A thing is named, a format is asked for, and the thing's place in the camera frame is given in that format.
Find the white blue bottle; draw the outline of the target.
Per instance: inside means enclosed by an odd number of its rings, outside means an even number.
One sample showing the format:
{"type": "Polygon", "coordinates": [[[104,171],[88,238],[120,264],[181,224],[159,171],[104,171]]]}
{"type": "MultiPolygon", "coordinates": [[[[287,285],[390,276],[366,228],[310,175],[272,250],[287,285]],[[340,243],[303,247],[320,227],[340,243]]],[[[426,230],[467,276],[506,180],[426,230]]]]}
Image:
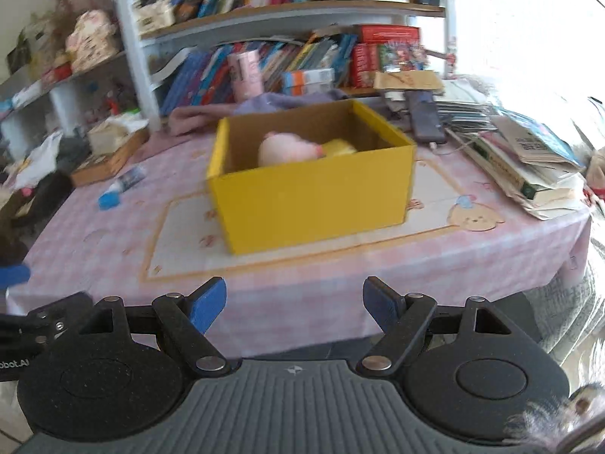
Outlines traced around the white blue bottle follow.
{"type": "Polygon", "coordinates": [[[135,185],[138,185],[147,177],[146,171],[141,166],[135,165],[125,173],[118,176],[107,189],[108,193],[124,193],[135,185]]]}

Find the pink plush toy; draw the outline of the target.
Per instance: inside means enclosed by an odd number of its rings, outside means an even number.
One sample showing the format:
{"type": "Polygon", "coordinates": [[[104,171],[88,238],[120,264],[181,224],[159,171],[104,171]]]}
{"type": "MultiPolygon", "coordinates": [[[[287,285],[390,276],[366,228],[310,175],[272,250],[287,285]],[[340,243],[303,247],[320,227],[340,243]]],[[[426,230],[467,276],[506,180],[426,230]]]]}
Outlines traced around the pink plush toy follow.
{"type": "Polygon", "coordinates": [[[258,166],[307,162],[324,156],[323,146],[293,133],[269,132],[258,148],[258,166]]]}

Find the pink checkered tablecloth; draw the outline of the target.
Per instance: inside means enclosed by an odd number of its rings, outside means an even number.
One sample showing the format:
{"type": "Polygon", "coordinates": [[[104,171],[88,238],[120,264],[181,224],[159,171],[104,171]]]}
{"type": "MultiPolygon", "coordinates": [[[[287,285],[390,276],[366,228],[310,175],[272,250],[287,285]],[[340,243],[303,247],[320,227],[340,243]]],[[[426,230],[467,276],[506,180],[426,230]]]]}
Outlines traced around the pink checkered tablecloth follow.
{"type": "Polygon", "coordinates": [[[362,305],[370,276],[462,305],[583,275],[589,210],[538,220],[454,151],[418,152],[412,207],[399,227],[233,255],[205,185],[213,143],[212,134],[198,136],[147,160],[144,180],[113,209],[98,208],[100,183],[73,192],[30,249],[30,280],[8,290],[8,312],[79,291],[147,305],[220,276],[228,301],[210,339],[224,354],[251,357],[374,333],[362,305]]]}

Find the wooden chess box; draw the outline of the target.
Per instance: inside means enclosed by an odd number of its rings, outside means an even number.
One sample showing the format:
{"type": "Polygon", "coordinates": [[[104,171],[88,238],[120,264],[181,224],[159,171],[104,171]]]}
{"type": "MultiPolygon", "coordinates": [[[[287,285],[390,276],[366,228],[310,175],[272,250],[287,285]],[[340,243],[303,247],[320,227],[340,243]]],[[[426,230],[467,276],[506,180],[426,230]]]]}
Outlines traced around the wooden chess box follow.
{"type": "Polygon", "coordinates": [[[115,177],[149,137],[148,128],[143,128],[128,136],[125,143],[114,153],[104,156],[90,155],[71,173],[73,186],[80,188],[115,177]]]}

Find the tissue pack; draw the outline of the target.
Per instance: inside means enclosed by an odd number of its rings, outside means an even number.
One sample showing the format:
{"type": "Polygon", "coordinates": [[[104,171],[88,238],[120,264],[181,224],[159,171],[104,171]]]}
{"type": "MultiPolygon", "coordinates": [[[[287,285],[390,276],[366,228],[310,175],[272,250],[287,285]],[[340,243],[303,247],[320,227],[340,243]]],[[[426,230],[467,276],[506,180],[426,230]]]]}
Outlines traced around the tissue pack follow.
{"type": "Polygon", "coordinates": [[[148,126],[149,121],[140,113],[124,113],[111,116],[91,128],[87,133],[88,143],[94,156],[115,153],[138,130],[148,126]]]}

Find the yellow cardboard box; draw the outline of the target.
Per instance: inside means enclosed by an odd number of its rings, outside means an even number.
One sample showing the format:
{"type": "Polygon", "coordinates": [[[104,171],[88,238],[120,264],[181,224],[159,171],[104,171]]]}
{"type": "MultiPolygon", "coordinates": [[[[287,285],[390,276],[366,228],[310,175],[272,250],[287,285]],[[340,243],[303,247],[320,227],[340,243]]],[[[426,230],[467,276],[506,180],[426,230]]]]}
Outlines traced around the yellow cardboard box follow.
{"type": "Polygon", "coordinates": [[[223,118],[206,179],[223,238],[236,255],[403,224],[416,144],[355,100],[223,118]],[[293,133],[355,153],[262,167],[263,140],[293,133]]]}

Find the beige soap block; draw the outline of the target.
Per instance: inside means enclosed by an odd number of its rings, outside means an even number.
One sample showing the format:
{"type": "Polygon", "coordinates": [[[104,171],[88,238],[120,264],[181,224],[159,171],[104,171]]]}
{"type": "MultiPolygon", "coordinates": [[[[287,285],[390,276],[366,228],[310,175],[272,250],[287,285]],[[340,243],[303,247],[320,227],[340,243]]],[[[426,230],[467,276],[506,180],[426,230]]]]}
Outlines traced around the beige soap block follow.
{"type": "Polygon", "coordinates": [[[338,157],[343,155],[351,155],[357,150],[348,141],[342,138],[335,138],[322,145],[322,154],[324,157],[338,157]]]}

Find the pink purple cloth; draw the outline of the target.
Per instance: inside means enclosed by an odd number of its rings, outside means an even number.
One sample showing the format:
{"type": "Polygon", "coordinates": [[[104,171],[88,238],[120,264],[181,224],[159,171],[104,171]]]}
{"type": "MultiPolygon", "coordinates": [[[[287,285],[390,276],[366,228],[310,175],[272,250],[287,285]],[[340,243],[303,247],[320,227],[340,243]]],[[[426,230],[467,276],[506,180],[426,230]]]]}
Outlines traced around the pink purple cloth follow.
{"type": "Polygon", "coordinates": [[[343,101],[348,98],[349,96],[339,89],[300,96],[266,92],[240,104],[206,104],[206,106],[178,107],[168,116],[166,131],[171,136],[182,136],[201,130],[211,124],[216,124],[220,119],[229,116],[275,113],[308,107],[313,104],[343,101]]]}

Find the stack of papers and books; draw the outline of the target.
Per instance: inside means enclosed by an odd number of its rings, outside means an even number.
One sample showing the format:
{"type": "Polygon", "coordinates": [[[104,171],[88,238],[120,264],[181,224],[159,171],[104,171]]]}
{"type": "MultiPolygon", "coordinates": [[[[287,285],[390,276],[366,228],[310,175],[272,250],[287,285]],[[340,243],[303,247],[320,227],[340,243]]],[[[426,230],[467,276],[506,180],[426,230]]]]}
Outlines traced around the stack of papers and books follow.
{"type": "Polygon", "coordinates": [[[528,214],[547,220],[579,211],[586,195],[579,156],[545,125],[499,106],[481,83],[432,71],[376,72],[373,87],[413,138],[404,92],[432,91],[447,142],[423,146],[463,152],[528,214]]]}

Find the black smartphone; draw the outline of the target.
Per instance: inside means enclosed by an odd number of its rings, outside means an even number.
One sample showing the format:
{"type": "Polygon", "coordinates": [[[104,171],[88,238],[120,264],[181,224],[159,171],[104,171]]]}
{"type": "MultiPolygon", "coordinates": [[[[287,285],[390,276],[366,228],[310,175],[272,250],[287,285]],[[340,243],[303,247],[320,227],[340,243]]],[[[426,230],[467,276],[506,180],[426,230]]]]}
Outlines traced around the black smartphone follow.
{"type": "Polygon", "coordinates": [[[443,145],[446,135],[441,125],[434,94],[429,90],[406,90],[405,101],[413,136],[421,145],[443,145]]]}

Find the orange blue box lower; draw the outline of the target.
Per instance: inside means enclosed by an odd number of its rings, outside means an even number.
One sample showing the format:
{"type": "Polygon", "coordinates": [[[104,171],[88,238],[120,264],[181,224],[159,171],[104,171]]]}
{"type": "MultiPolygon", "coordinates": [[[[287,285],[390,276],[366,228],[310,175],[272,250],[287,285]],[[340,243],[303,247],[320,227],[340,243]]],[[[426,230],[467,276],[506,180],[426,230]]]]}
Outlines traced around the orange blue box lower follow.
{"type": "Polygon", "coordinates": [[[285,87],[283,93],[290,96],[302,96],[313,93],[325,93],[333,88],[332,82],[316,82],[285,87]]]}

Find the orange blue box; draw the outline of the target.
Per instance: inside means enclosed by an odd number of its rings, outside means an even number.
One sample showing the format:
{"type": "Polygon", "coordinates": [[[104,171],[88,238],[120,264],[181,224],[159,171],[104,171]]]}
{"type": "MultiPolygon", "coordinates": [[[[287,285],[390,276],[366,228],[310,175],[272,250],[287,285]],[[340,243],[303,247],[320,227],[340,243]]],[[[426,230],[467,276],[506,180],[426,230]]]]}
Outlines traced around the orange blue box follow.
{"type": "Polygon", "coordinates": [[[295,70],[282,74],[282,84],[286,88],[316,83],[332,83],[335,72],[332,68],[295,70]]]}
{"type": "Polygon", "coordinates": [[[283,93],[290,96],[302,96],[313,93],[325,93],[333,88],[332,82],[316,82],[285,87],[283,93]]]}

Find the pink cylindrical case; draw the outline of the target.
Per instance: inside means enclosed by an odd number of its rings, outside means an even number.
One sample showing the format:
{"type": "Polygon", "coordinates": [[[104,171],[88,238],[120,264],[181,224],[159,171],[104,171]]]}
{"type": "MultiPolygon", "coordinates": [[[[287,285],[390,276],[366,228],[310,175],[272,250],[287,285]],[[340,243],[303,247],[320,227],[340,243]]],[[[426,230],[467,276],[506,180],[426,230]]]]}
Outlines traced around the pink cylindrical case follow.
{"type": "Polygon", "coordinates": [[[243,103],[264,93],[259,54],[256,50],[229,55],[231,85],[235,101],[243,103]]]}

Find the red thick dictionary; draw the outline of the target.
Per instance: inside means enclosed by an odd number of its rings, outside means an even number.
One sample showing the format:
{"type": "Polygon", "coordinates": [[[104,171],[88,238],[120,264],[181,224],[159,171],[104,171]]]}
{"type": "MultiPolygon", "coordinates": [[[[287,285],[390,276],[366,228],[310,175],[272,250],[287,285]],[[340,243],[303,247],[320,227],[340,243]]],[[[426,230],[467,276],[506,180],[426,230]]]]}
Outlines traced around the red thick dictionary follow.
{"type": "Polygon", "coordinates": [[[418,44],[420,30],[417,27],[398,25],[363,25],[359,27],[361,41],[367,44],[401,42],[418,44]]]}

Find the white bookshelf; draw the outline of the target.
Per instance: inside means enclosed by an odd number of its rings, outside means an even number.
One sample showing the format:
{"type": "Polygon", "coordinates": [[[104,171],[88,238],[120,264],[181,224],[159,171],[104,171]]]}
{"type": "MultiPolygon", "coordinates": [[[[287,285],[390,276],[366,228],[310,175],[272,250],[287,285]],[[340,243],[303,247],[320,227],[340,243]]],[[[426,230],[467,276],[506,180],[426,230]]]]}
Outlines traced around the white bookshelf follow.
{"type": "Polygon", "coordinates": [[[160,79],[152,76],[149,59],[167,58],[188,45],[202,47],[247,38],[302,35],[331,25],[402,23],[413,26],[417,17],[442,17],[446,47],[451,49],[455,46],[453,0],[443,0],[442,7],[372,0],[244,7],[217,16],[176,23],[147,34],[138,33],[133,0],[113,1],[138,105],[153,130],[160,129],[162,124],[157,96],[160,79]]]}

